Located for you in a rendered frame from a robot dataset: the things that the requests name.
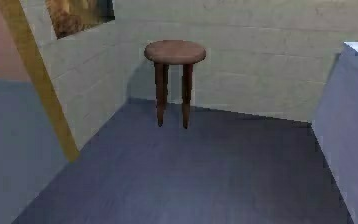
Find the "pale blue grey counter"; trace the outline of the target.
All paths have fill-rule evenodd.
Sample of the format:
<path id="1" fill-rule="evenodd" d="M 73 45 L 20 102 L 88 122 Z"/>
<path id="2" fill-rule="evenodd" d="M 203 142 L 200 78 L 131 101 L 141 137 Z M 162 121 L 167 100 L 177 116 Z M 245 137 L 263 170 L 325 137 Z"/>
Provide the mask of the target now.
<path id="1" fill-rule="evenodd" d="M 343 44 L 312 128 L 353 224 L 358 224 L 358 42 Z"/>

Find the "tan wooden door frame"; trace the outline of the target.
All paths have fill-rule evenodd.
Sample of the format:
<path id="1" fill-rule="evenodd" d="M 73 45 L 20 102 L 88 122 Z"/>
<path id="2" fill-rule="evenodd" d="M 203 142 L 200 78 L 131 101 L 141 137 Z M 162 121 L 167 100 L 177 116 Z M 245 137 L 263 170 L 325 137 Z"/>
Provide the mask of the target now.
<path id="1" fill-rule="evenodd" d="M 51 122 L 63 154 L 69 162 L 73 162 L 79 157 L 80 152 L 77 149 L 20 1 L 0 0 L 0 12 Z"/>

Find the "brown framed wall picture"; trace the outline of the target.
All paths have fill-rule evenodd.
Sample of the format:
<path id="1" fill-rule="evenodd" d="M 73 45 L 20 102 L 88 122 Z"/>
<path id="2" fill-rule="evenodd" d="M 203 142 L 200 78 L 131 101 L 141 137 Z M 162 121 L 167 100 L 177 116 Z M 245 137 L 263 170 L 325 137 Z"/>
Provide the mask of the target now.
<path id="1" fill-rule="evenodd" d="M 113 0 L 45 0 L 58 39 L 115 19 Z"/>

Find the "brown round wooden stool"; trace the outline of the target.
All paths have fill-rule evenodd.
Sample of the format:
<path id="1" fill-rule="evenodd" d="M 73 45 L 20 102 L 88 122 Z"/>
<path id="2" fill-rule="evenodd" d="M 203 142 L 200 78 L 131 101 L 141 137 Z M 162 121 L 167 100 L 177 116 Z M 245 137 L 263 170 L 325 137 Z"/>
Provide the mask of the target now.
<path id="1" fill-rule="evenodd" d="M 206 49 L 193 41 L 160 40 L 148 44 L 144 50 L 146 59 L 154 63 L 156 109 L 158 126 L 163 125 L 168 97 L 168 71 L 170 65 L 182 65 L 182 122 L 189 125 L 192 95 L 192 74 L 196 63 L 206 58 Z"/>

